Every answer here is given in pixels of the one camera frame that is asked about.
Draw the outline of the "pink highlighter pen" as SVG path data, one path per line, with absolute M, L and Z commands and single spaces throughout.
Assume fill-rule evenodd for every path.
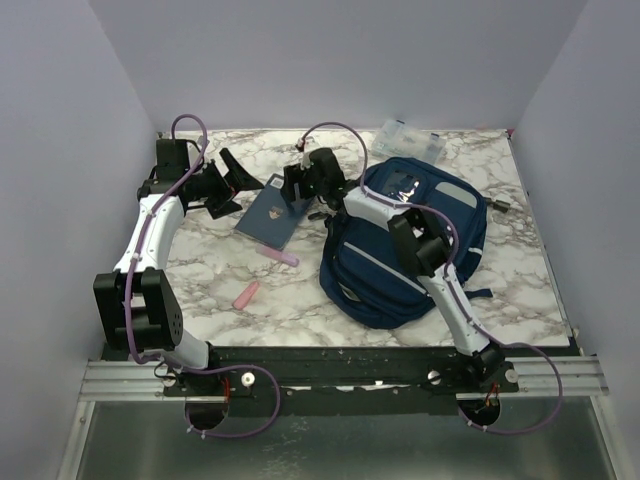
M 256 247 L 256 252 L 262 256 L 291 267 L 297 267 L 299 265 L 299 258 L 294 254 L 276 250 L 266 245 L 258 245 Z

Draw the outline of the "dark blue thin notebook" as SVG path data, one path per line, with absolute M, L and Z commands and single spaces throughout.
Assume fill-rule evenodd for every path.
M 283 185 L 283 177 L 273 174 L 235 226 L 241 234 L 278 251 L 286 247 L 312 203 L 312 199 L 288 203 L 281 195 Z

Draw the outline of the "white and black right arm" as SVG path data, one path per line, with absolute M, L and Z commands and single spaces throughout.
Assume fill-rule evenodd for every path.
M 359 323 L 391 330 L 436 309 L 452 335 L 454 371 L 469 390 L 496 380 L 504 355 L 471 309 L 488 289 L 465 282 L 482 259 L 487 202 L 469 183 L 423 161 L 392 157 L 349 180 L 329 148 L 283 170 L 287 201 L 331 210 L 319 270 L 325 294 Z

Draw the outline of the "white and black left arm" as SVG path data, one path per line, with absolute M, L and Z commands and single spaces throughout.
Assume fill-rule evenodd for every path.
M 164 362 L 187 374 L 201 395 L 227 381 L 211 344 L 187 332 L 165 269 L 173 239 L 190 210 L 214 219 L 236 213 L 238 193 L 263 183 L 251 176 L 226 148 L 220 173 L 202 155 L 192 158 L 187 139 L 159 139 L 156 165 L 139 187 L 138 217 L 124 254 L 109 273 L 95 277 L 93 292 L 108 347 L 139 363 Z

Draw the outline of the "navy blue student backpack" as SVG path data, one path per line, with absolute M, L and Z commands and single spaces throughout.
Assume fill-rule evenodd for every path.
M 392 200 L 424 204 L 446 215 L 460 244 L 454 259 L 464 284 L 477 270 L 487 231 L 487 202 L 466 181 L 426 162 L 393 157 L 366 170 L 365 185 Z M 418 320 L 435 303 L 400 266 L 389 233 L 337 213 L 325 220 L 327 237 L 319 283 L 344 313 L 373 329 L 396 329 Z

